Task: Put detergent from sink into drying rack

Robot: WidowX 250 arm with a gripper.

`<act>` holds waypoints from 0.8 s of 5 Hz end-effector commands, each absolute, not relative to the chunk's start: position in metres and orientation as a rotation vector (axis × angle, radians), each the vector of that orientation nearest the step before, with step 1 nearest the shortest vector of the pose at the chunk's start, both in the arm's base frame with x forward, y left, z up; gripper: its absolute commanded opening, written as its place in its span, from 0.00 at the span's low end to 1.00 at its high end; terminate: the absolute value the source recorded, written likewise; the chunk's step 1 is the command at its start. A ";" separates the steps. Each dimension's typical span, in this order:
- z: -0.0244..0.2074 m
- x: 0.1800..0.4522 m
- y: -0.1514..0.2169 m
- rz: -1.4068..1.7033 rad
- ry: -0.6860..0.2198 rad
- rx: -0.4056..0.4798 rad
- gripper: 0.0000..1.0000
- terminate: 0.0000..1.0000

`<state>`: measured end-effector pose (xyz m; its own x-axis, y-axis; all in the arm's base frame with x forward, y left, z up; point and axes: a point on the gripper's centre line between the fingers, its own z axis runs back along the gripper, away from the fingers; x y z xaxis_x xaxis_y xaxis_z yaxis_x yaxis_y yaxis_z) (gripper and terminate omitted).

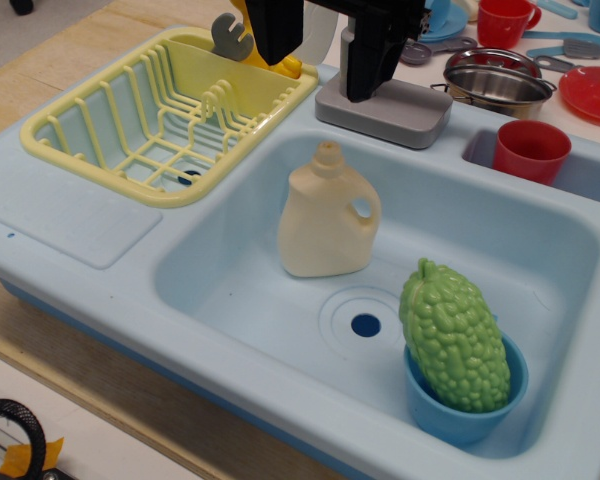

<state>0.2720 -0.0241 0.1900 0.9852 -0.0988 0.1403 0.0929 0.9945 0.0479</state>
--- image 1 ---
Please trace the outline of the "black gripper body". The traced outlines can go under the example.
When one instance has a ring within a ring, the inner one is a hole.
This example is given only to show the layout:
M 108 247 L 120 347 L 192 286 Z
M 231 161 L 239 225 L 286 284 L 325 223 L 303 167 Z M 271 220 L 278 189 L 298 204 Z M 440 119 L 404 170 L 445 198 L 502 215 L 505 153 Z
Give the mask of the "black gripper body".
M 396 22 L 415 22 L 419 24 L 425 17 L 424 1 L 316 0 L 314 4 L 353 17 L 356 20 L 360 18 L 377 18 L 379 21 L 386 21 L 391 24 Z

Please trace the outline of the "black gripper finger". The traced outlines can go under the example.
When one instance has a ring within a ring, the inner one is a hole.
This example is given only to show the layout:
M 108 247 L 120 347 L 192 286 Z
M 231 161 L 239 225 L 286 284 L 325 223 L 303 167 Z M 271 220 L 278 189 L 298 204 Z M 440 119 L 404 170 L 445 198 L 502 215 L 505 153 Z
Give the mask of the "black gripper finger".
M 359 9 L 346 64 L 346 97 L 370 99 L 393 77 L 405 43 L 420 36 L 419 9 Z
M 303 0 L 246 0 L 258 53 L 269 66 L 280 63 L 303 42 Z

